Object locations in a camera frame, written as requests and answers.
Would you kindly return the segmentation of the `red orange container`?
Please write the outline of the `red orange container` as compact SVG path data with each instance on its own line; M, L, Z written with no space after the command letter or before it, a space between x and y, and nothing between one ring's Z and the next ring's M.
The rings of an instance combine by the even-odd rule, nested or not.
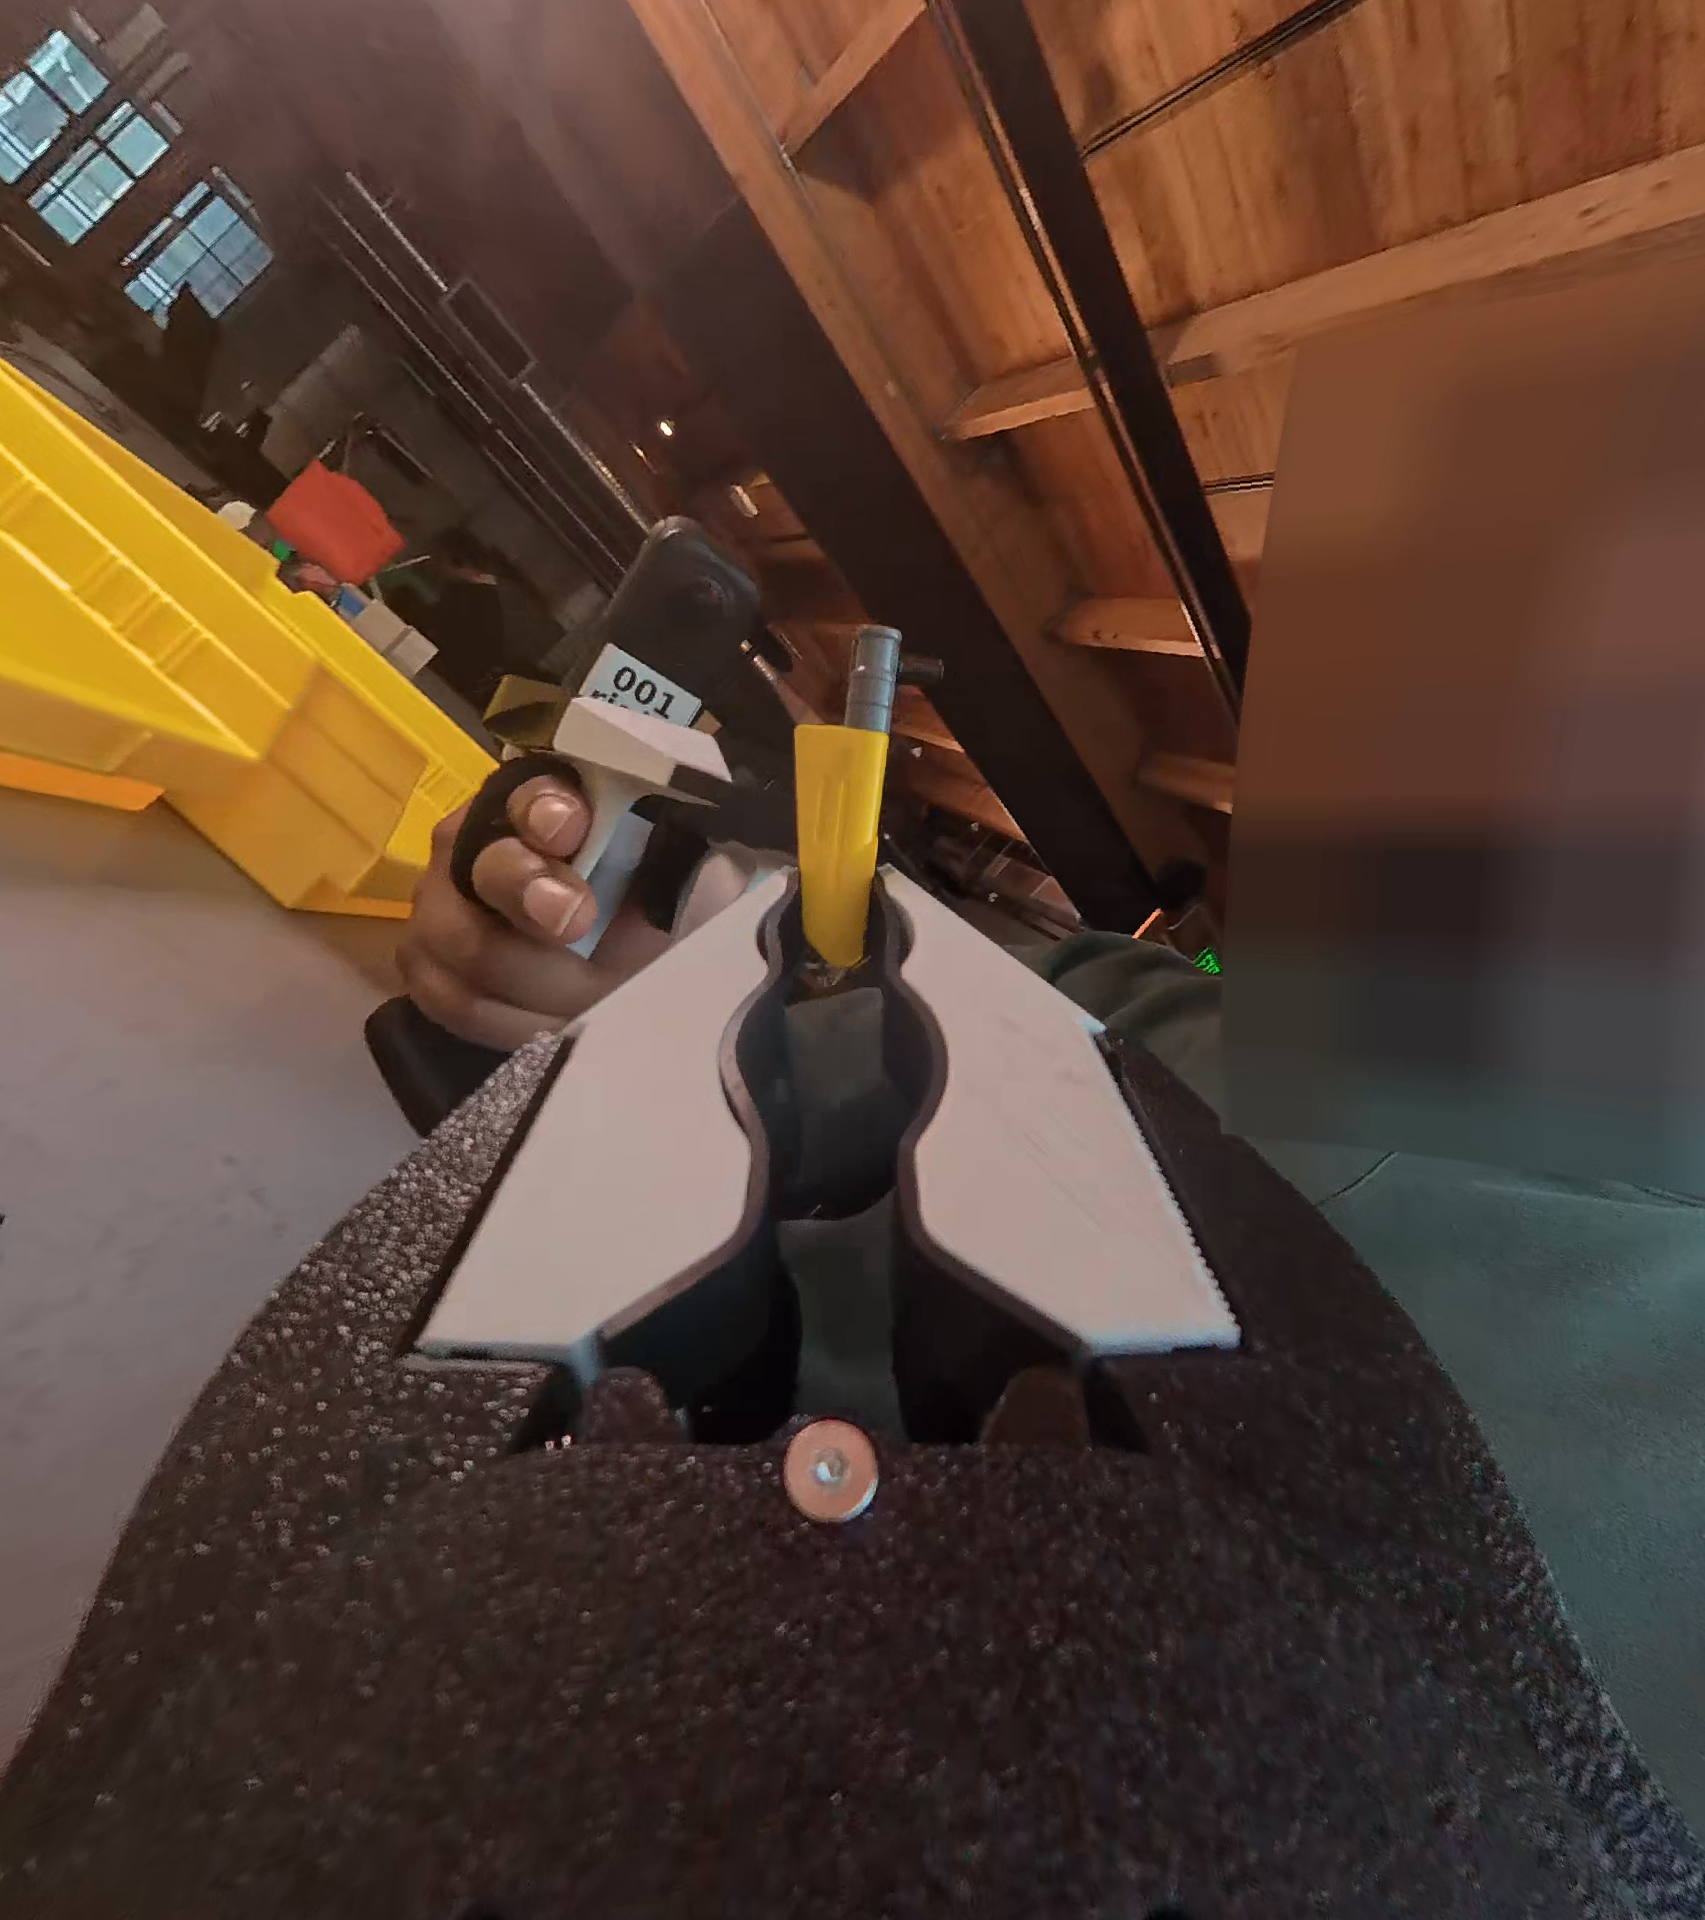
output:
M295 557L353 588L404 555L404 536L377 501L317 458L287 480L264 516Z

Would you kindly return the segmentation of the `paned window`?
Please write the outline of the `paned window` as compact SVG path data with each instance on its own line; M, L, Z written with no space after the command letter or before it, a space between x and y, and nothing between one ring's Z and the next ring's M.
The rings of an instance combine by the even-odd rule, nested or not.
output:
M179 114L190 77L152 5L114 32L67 11L0 77L0 189L28 248L160 330L179 306L228 319L274 267L255 204Z

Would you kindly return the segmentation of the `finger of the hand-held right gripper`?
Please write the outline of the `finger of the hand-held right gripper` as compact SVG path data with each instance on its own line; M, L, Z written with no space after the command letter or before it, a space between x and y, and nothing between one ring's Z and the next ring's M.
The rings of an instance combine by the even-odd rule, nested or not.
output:
M624 811L647 798L713 805L713 797L732 790L712 736L597 698L563 707L548 750L574 770L593 811Z

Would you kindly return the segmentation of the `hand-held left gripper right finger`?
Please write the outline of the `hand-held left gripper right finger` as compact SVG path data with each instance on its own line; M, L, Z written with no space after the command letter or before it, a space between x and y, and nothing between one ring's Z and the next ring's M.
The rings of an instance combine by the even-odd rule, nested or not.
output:
M1239 1323L1074 1007L915 881L880 872L898 994L931 1046L906 1227L974 1296L1077 1363L1230 1352Z

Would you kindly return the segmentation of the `yellow grey lego arm assembly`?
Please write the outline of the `yellow grey lego arm assembly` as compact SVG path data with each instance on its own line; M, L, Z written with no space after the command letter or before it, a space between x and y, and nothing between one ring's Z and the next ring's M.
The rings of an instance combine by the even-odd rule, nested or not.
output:
M932 687L943 674L941 660L909 655L897 628L862 627L841 723L794 731L800 923L812 964L828 979L865 964L898 689Z

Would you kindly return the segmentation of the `person's green sweatshirt torso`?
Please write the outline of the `person's green sweatshirt torso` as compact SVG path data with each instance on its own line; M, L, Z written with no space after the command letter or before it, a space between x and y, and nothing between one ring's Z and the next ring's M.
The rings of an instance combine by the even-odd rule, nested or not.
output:
M1415 1320L1705 1845L1705 1198L1258 1141Z

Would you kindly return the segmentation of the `person's right hand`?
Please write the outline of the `person's right hand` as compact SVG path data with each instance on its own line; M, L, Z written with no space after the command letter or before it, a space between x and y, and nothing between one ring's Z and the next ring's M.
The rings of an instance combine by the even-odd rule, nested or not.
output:
M540 775L506 801L508 831L472 864L473 898L457 892L451 855L465 808L432 831L396 954L405 996L443 1033L511 1053L563 1029L650 967L666 930L624 902L590 954L575 947L601 913L574 856L591 808L566 772Z

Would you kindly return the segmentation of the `yellow plastic parts bin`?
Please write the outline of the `yellow plastic parts bin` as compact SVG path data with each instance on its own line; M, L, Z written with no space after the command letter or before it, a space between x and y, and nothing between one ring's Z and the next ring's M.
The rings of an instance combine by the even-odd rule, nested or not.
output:
M0 358L0 752L158 792L265 761L317 666L235 548Z
M264 757L191 777L165 805L277 907L404 919L432 833L496 761L420 687L420 639L389 660L280 584L264 611L310 662L287 718Z

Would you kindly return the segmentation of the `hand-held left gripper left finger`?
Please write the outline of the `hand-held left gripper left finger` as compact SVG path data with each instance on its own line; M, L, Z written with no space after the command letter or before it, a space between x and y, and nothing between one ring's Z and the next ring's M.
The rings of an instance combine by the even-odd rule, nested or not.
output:
M432 1300L421 1359L723 1374L755 1347L751 1277L724 1281L692 1333L667 1312L749 1250L767 1198L765 1137L737 1114L719 1049L775 983L765 924L794 876L761 876L568 1031Z

